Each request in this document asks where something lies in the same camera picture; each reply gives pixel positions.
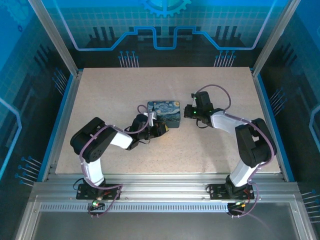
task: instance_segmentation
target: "wire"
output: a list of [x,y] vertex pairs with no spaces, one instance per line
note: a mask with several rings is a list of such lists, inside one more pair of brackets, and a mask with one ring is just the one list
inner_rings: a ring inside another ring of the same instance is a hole
[[244,193],[247,195],[247,197],[248,197],[248,202],[247,202],[247,204],[249,204],[250,203],[250,192],[248,192],[248,190],[247,189],[245,189],[245,190],[243,190],[244,191]]
[[138,111],[138,113],[143,114],[143,113],[140,111],[140,107],[144,107],[144,108],[148,111],[148,109],[147,109],[147,107],[146,107],[145,105],[140,104],[140,105],[138,105],[138,107],[136,108],[137,111]]
[[104,212],[93,213],[93,212],[90,211],[90,208],[88,208],[88,213],[91,215],[91,217],[92,217],[92,218],[93,218],[93,217],[99,218],[99,217],[105,215],[107,212],[109,212],[109,210],[110,210],[110,209],[112,208],[112,206],[114,205],[116,199],[119,197],[119,194],[121,193],[122,188],[123,188],[123,184],[122,184],[122,186],[120,187],[120,189],[117,191],[117,193],[116,193],[114,199],[112,200],[111,204],[108,206],[108,208],[107,208]]
[[229,99],[229,105],[223,110],[223,112],[225,113],[230,107],[231,107],[231,96],[230,96],[230,94],[228,93],[228,91],[225,89],[225,88],[223,88],[222,86],[220,86],[220,85],[217,85],[217,84],[208,84],[208,85],[205,85],[205,86],[203,86],[202,88],[200,88],[198,91],[196,91],[197,93],[198,92],[200,92],[201,90],[203,90],[203,89],[205,89],[205,88],[207,88],[207,87],[217,87],[217,88],[219,88],[219,89],[221,89],[221,90],[223,90],[224,92],[225,92],[225,94],[227,95],[227,97],[228,97],[228,99]]
[[148,145],[150,142],[151,142],[151,139],[148,139],[149,141],[148,142],[144,142],[144,141],[139,141],[139,143],[142,143],[142,144],[145,144],[145,145]]
[[[241,211],[241,210],[239,210],[239,209],[233,209],[233,211],[235,211],[235,212],[238,212],[238,213],[244,213],[244,211]],[[261,223],[269,232],[271,232],[273,235],[274,235],[274,237],[276,237],[276,239],[279,239],[276,235],[275,235],[275,233],[274,233],[274,231],[272,231],[271,230],[271,228],[261,219],[261,218],[259,218],[259,217],[257,217],[257,216],[255,216],[255,215],[252,215],[252,214],[248,214],[250,217],[252,217],[252,218],[254,218],[255,220],[257,220],[259,223]]]
[[249,211],[244,212],[242,215],[239,216],[239,218],[244,217],[244,216],[248,215],[249,213],[251,213],[251,211],[252,211],[252,210],[255,208],[255,206],[257,205],[258,199],[259,199],[259,188],[258,188],[258,185],[257,185],[256,183],[250,182],[250,181],[248,181],[247,183],[248,183],[249,185],[255,186],[255,188],[256,188],[256,196],[255,196],[255,200],[254,200],[254,202],[253,202],[253,205],[252,205],[252,207],[249,209]]
[[74,189],[74,190],[78,190],[78,189],[75,189],[75,185],[80,181],[80,180],[84,180],[84,178],[82,177],[82,178],[79,178],[77,181],[75,181],[75,183],[73,184],[73,186],[72,186],[72,188]]
[[196,120],[196,126],[200,129],[206,129],[208,127],[208,126],[199,126],[198,123],[199,123],[199,119]]
[[229,209],[231,210],[231,211],[233,211],[233,210],[235,210],[235,209],[239,209],[239,208],[244,208],[244,206],[243,206],[243,204],[239,204],[239,205],[232,205],[231,207],[229,207]]

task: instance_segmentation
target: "metal base plate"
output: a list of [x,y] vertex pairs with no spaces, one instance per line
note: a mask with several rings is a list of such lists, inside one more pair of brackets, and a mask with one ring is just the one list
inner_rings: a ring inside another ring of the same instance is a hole
[[[112,187],[117,184],[106,184],[105,187]],[[105,191],[105,195],[103,196],[103,200],[113,200],[117,194],[118,188],[110,189]],[[76,199],[78,200],[96,200],[97,199],[97,192],[98,189],[95,189],[88,184],[79,184],[78,190],[76,193]]]
[[[206,187],[206,192],[210,195],[210,200],[230,200],[230,196],[225,188],[224,184],[209,184]],[[232,198],[235,200],[246,200],[246,199],[255,199],[255,194],[253,191],[253,187],[251,185],[248,186],[248,194],[243,192],[243,194],[237,196],[236,198]]]

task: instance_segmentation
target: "blue frame edge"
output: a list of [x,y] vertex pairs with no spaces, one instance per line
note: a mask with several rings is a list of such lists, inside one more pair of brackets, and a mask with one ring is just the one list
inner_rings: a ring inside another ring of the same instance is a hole
[[289,163],[289,160],[288,160],[288,157],[287,157],[287,154],[286,154],[285,146],[284,146],[284,144],[282,142],[282,139],[281,139],[281,136],[280,136],[280,132],[279,132],[279,129],[278,129],[278,126],[277,126],[277,123],[276,123],[276,119],[275,119],[274,113],[272,112],[271,105],[270,105],[270,102],[269,102],[269,98],[268,98],[268,95],[267,95],[267,91],[266,91],[265,85],[264,85],[264,83],[262,81],[260,73],[257,75],[257,78],[258,78],[258,81],[259,81],[259,85],[261,87],[261,91],[262,91],[262,95],[263,95],[263,98],[264,98],[264,102],[265,102],[266,108],[268,110],[268,113],[269,113],[269,116],[270,116],[270,119],[271,119],[271,124],[272,124],[272,127],[274,129],[275,137],[276,137],[276,140],[277,140],[277,142],[279,144],[279,151],[281,152],[281,155],[282,155],[282,160],[283,160],[283,164],[284,164],[284,168],[285,168],[286,174],[288,176],[288,180],[289,180],[289,182],[294,182],[295,178],[294,178],[294,175],[292,173],[292,170],[291,170],[291,167],[290,167],[290,163]]
[[54,140],[55,140],[55,137],[56,137],[56,134],[57,134],[57,130],[58,130],[58,126],[59,126],[59,123],[60,123],[60,119],[62,117],[62,112],[63,112],[63,110],[65,108],[65,105],[66,105],[66,101],[67,101],[67,97],[68,97],[68,94],[69,94],[69,90],[70,90],[70,86],[71,86],[73,77],[74,76],[72,74],[70,74],[70,77],[69,77],[68,83],[66,85],[66,88],[65,88],[65,91],[64,91],[64,95],[63,95],[63,98],[62,98],[62,101],[61,101],[61,104],[60,104],[60,108],[59,108],[58,114],[56,116],[54,125],[53,125],[53,129],[52,129],[52,133],[51,133],[51,136],[50,136],[50,139],[49,139],[49,143],[48,143],[48,146],[46,147],[46,151],[45,151],[45,154],[44,154],[44,157],[43,157],[43,161],[42,161],[42,165],[41,165],[41,168],[40,168],[40,171],[39,171],[39,175],[38,175],[37,180],[36,180],[37,182],[42,182],[42,178],[44,177],[44,174],[45,174],[45,171],[46,171],[46,167],[47,167],[47,164],[48,164],[48,161],[49,161],[49,156],[50,156],[50,153],[51,153],[51,150],[52,150],[52,146],[54,144]]

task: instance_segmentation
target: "glass panel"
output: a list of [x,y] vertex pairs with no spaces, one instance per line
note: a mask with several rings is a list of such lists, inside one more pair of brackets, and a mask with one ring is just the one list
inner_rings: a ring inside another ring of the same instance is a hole
[[295,180],[320,234],[320,2],[302,0],[261,77]]
[[[72,229],[70,223],[86,227]],[[289,203],[259,203],[241,220],[214,212],[110,212],[98,221],[84,212],[41,212],[36,225],[34,240],[66,239],[66,236],[77,240],[105,239],[106,236],[130,240],[300,239]]]
[[70,73],[27,0],[0,6],[0,236],[9,240],[38,177]]
[[79,68],[252,67],[286,3],[44,1]]

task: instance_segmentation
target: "circuit pattern graphic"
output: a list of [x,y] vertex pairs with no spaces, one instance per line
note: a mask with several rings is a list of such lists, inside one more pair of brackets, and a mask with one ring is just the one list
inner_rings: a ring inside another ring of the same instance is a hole
[[6,8],[19,25],[23,24],[29,16],[27,0],[0,0],[0,8]]
[[180,14],[181,10],[186,10],[187,4],[191,4],[191,0],[141,0],[141,3],[144,5],[144,9],[149,10],[151,14],[166,18]]
[[253,43],[253,45],[251,47],[224,47],[224,46],[219,46],[217,44],[217,42],[215,42],[213,40],[213,38],[208,34],[208,32],[206,31],[201,31],[201,30],[197,30],[197,26],[195,25],[182,25],[182,26],[177,26],[174,28],[174,31],[173,31],[173,44],[172,46],[158,46],[158,43],[157,43],[157,31],[155,29],[155,27],[153,26],[134,26],[133,27],[133,31],[125,31],[114,43],[111,47],[90,47],[90,48],[81,48],[77,45],[76,43],[76,40],[66,22],[66,19],[64,18],[62,12],[61,12],[61,9],[59,8],[58,4],[57,4],[57,1],[56,0],[53,0],[54,2],[54,5],[56,7],[56,10],[58,12],[58,15],[60,16],[61,20],[62,20],[62,24],[64,25],[70,39],[71,39],[71,42],[74,46],[74,48],[78,51],[81,51],[81,52],[88,52],[88,51],[113,51],[120,43],[121,41],[127,37],[127,36],[134,36],[134,35],[138,35],[138,31],[139,30],[151,30],[152,31],[152,36],[153,36],[153,47],[156,49],[156,50],[174,50],[176,49],[177,47],[177,40],[178,40],[178,31],[179,30],[192,30],[192,34],[193,35],[203,35],[217,50],[229,50],[229,51],[237,51],[237,50],[245,50],[245,51],[251,51],[253,49],[256,48],[257,44],[258,44],[258,41],[265,29],[265,26],[270,18],[270,15],[275,7],[275,4],[277,2],[277,0],[274,0],[274,2],[272,3],[264,21],[263,21],[263,24],[256,36],[256,39]]

